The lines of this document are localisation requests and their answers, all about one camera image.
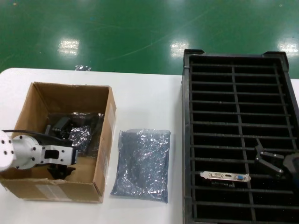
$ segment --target black cable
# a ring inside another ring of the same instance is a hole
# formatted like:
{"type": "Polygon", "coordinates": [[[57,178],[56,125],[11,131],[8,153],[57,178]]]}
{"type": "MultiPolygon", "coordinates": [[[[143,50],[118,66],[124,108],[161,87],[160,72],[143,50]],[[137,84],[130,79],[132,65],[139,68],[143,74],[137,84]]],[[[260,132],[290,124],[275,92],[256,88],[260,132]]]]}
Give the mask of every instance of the black cable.
{"type": "Polygon", "coordinates": [[[2,130],[2,131],[6,132],[6,133],[7,132],[15,132],[15,133],[34,134],[34,135],[44,137],[44,138],[50,138],[50,139],[55,139],[55,140],[58,140],[58,141],[64,141],[63,139],[60,139],[60,138],[57,138],[57,137],[54,137],[54,136],[51,136],[51,135],[42,134],[42,133],[39,133],[39,132],[27,131],[27,130],[2,130]]]}

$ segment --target silver anti-static bag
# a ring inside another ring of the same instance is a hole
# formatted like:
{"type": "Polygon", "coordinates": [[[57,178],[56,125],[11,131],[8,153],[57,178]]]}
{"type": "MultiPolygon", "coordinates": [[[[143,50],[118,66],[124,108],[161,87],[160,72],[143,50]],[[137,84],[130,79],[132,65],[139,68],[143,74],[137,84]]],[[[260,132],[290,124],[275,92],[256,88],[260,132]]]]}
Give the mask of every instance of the silver anti-static bag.
{"type": "Polygon", "coordinates": [[[170,131],[120,131],[116,180],[111,195],[166,202],[170,131]]]}

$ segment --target cardboard box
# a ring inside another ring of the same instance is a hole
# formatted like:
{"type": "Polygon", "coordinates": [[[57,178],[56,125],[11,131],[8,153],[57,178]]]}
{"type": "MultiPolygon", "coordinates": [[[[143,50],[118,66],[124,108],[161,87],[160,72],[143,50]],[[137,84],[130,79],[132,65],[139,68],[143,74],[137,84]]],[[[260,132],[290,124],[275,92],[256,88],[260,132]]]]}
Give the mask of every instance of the cardboard box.
{"type": "Polygon", "coordinates": [[[72,165],[76,170],[65,180],[53,180],[47,166],[41,166],[27,170],[11,168],[0,173],[0,183],[17,197],[28,200],[103,202],[115,110],[109,86],[32,83],[15,129],[43,133],[52,112],[103,113],[98,156],[78,157],[77,164],[72,165]]]}

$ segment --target black grid tray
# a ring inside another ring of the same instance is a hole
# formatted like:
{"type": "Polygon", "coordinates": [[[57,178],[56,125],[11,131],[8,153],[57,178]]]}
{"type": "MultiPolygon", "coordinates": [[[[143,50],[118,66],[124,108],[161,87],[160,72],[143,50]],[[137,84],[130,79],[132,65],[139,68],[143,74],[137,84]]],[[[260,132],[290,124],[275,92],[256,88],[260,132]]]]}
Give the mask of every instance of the black grid tray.
{"type": "Polygon", "coordinates": [[[185,50],[183,194],[185,223],[299,223],[290,183],[254,166],[258,138],[268,152],[298,148],[298,106],[284,52],[211,55],[185,50]],[[202,171],[249,174],[217,188],[202,171]]]}

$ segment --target green floor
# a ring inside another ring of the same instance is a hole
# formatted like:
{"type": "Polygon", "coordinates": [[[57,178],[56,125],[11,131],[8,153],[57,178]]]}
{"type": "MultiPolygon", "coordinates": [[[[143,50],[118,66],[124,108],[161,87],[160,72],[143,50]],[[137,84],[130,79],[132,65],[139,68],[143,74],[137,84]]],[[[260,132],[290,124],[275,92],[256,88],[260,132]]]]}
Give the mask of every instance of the green floor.
{"type": "Polygon", "coordinates": [[[298,0],[2,0],[0,71],[175,74],[185,48],[286,51],[299,78],[298,0]]]}

